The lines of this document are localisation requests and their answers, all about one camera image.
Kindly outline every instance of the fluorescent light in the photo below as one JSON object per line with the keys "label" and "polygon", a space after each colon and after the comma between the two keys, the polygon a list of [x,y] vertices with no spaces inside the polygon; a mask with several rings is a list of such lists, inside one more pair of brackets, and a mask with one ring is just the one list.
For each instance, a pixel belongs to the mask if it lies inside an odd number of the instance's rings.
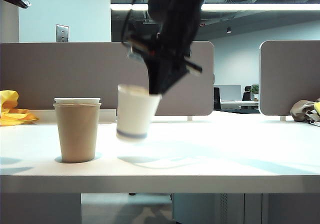
{"label": "fluorescent light", "polygon": [[[148,4],[111,4],[114,11],[147,11]],[[203,4],[203,11],[320,11],[320,4]]]}
{"label": "fluorescent light", "polygon": [[134,11],[148,11],[148,4],[134,4],[132,7]]}
{"label": "fluorescent light", "polygon": [[111,4],[110,8],[113,11],[129,11],[130,9],[134,11],[147,11],[148,4],[134,4],[133,6],[131,4]]}
{"label": "fluorescent light", "polygon": [[319,11],[320,4],[203,4],[202,11]]}

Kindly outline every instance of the ceiling duct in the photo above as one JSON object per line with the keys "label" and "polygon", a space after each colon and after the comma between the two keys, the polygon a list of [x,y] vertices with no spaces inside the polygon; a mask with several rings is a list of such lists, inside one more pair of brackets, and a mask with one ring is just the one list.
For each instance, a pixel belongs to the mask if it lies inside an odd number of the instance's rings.
{"label": "ceiling duct", "polygon": [[233,3],[252,3],[252,0],[225,0],[225,3],[233,4]]}

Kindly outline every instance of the wall plate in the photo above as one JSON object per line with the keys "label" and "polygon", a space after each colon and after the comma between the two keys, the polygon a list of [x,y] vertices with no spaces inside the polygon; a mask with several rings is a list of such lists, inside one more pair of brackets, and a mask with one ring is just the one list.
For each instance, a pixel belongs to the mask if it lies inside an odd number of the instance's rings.
{"label": "wall plate", "polygon": [[69,26],[67,25],[55,25],[55,36],[57,43],[69,42]]}

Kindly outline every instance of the yellow object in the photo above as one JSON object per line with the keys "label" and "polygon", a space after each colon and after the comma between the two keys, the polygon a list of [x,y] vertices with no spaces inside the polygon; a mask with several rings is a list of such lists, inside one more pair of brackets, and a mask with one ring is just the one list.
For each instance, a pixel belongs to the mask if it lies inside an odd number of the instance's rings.
{"label": "yellow object", "polygon": [[316,110],[316,112],[320,115],[320,102],[316,102],[314,104],[314,109]]}
{"label": "yellow object", "polygon": [[15,108],[18,105],[19,94],[14,90],[0,91],[1,116],[0,126],[30,124],[38,118],[27,109]]}

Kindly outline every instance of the white wall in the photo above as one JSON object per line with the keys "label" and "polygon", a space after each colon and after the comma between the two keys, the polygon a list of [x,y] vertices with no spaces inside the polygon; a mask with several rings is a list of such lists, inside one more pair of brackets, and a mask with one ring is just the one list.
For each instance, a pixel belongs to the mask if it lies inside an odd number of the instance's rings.
{"label": "white wall", "polygon": [[55,42],[56,24],[69,26],[70,42],[111,42],[110,0],[30,0],[19,8],[20,42]]}
{"label": "white wall", "polygon": [[18,7],[0,0],[0,43],[19,42]]}
{"label": "white wall", "polygon": [[216,85],[259,83],[261,43],[267,40],[320,40],[320,21],[230,35],[210,40],[214,45]]}

